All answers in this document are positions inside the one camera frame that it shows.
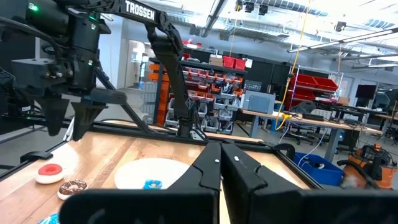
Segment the chair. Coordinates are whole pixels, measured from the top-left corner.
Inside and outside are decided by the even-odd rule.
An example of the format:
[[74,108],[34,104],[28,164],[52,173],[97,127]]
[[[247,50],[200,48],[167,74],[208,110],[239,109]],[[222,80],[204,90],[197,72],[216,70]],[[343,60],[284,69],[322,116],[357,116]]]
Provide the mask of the chair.
[[[317,108],[317,106],[315,105],[315,103],[303,101],[303,102],[299,103],[297,106],[294,106],[290,110],[290,112],[294,112],[294,113],[311,113],[316,108]],[[293,124],[293,125],[289,126],[288,129],[289,130],[287,130],[285,138],[294,138],[294,139],[296,139],[297,140],[297,145],[299,145],[301,143],[301,141],[306,141],[306,142],[309,142],[311,145],[313,145],[313,139],[310,136],[301,133],[300,130],[305,129],[305,128],[302,128],[302,125]]]

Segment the blue bin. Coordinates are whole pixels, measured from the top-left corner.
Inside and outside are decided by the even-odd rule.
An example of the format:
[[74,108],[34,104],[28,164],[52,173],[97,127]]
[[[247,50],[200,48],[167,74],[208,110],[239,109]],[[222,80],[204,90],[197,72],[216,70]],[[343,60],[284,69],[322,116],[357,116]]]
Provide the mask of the blue bin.
[[[276,104],[274,105],[274,111],[279,111],[279,107],[280,107],[280,103],[276,103]],[[276,128],[279,127],[279,125],[281,124],[281,122],[282,122],[282,119],[278,119],[278,126],[276,126],[276,125],[275,125],[275,124],[276,124],[276,120],[273,119],[273,120],[271,121],[271,131],[278,131],[278,130],[276,130]]]
[[[300,159],[305,155],[305,153],[296,152],[294,155],[294,163],[298,165]],[[341,169],[318,155],[308,155],[307,158],[309,158],[309,161],[305,161],[304,159],[301,160],[299,167],[318,183],[334,186],[340,185],[343,176],[343,171]],[[324,164],[325,167],[323,169],[315,168],[313,166],[315,163]]]

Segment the floor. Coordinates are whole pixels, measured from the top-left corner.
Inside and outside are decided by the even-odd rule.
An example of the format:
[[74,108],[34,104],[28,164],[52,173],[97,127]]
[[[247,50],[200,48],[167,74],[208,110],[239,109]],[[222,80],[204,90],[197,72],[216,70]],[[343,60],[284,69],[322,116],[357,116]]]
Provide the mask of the floor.
[[[127,94],[127,102],[131,105],[133,110],[143,118],[145,114],[141,113],[140,107],[142,105],[141,99],[141,91],[134,90],[134,89],[122,89]],[[78,98],[74,97],[67,97],[71,99],[71,101],[77,101]],[[129,116],[124,112],[124,110],[119,105],[108,105],[109,108],[105,109],[101,114],[96,118],[97,121],[101,121],[103,119],[111,119],[111,118],[118,118],[118,119],[130,119]],[[73,108],[70,106],[67,110],[66,116],[73,115]],[[251,125],[243,125],[243,128],[249,132]],[[33,133],[27,134],[23,137],[19,137],[17,139],[13,139],[10,141],[6,141],[5,143],[0,144],[0,164],[2,165],[9,165],[9,166],[16,166],[19,163],[19,157],[27,152],[30,151],[45,151],[55,145],[57,145],[63,138],[66,129],[60,131],[60,134],[55,137],[50,137],[47,134],[46,128],[41,129],[39,131],[35,131]],[[0,136],[0,142],[6,138],[8,138],[12,133],[8,135]],[[237,125],[234,126],[233,135],[235,136],[244,136],[247,135],[245,132],[240,129]],[[265,142],[278,144],[280,141],[280,137],[283,133],[280,132],[265,132],[262,128],[259,127],[257,136],[255,138],[262,139]],[[296,145],[296,140],[290,138],[283,138],[281,142],[291,143],[295,146],[296,152],[310,152],[315,146],[311,146],[307,142],[302,142],[300,145]],[[393,159],[398,160],[398,147],[391,146],[392,141],[385,139],[385,140],[377,140],[377,137],[371,136],[368,134],[364,134],[358,143],[359,147],[362,147],[363,144],[380,144],[384,149],[391,152]],[[322,146],[317,147],[316,150],[313,151],[314,154],[319,156],[324,156],[326,152],[327,144],[322,144]],[[342,159],[347,159],[348,153],[347,152],[340,152],[338,155],[335,155],[333,159],[333,163],[336,165],[336,162]],[[394,176],[394,183],[393,188],[398,189],[398,177],[397,173]]]

